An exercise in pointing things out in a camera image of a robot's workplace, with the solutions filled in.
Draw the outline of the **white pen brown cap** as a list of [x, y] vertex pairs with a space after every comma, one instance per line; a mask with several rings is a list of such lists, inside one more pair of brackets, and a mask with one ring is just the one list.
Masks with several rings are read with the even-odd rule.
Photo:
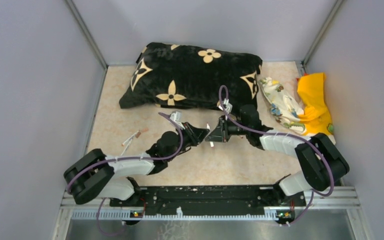
[[128, 145], [128, 146], [122, 146], [122, 147], [123, 147], [123, 150], [122, 150], [120, 156], [123, 156], [123, 155], [127, 152], [127, 150], [129, 149], [130, 145]]

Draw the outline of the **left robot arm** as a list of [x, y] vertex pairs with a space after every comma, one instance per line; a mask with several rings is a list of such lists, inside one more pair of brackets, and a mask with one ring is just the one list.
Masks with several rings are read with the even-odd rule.
[[175, 131], [166, 131], [150, 149], [136, 156], [109, 156], [95, 148], [70, 166], [63, 178], [67, 192], [77, 205], [97, 198], [111, 198], [134, 207], [140, 202], [141, 189], [133, 175], [154, 175], [191, 147], [202, 143], [210, 130], [182, 122]]

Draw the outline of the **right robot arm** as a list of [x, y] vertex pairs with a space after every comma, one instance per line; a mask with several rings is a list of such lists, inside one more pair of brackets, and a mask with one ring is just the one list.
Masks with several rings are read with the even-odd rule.
[[262, 124], [254, 105], [242, 106], [238, 120], [219, 117], [217, 126], [205, 141], [226, 143], [231, 136], [245, 136], [253, 147], [298, 160], [301, 170], [284, 176], [272, 186], [273, 200], [279, 206], [287, 206], [300, 192], [322, 193], [350, 171], [349, 164], [326, 134], [301, 137], [275, 131]]

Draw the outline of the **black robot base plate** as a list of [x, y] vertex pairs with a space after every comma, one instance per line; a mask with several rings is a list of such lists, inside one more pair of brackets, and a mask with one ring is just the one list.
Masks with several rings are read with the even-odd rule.
[[129, 200], [111, 198], [109, 205], [138, 207], [146, 216], [263, 215], [268, 207], [304, 207], [303, 192], [285, 196], [272, 185], [143, 186]]

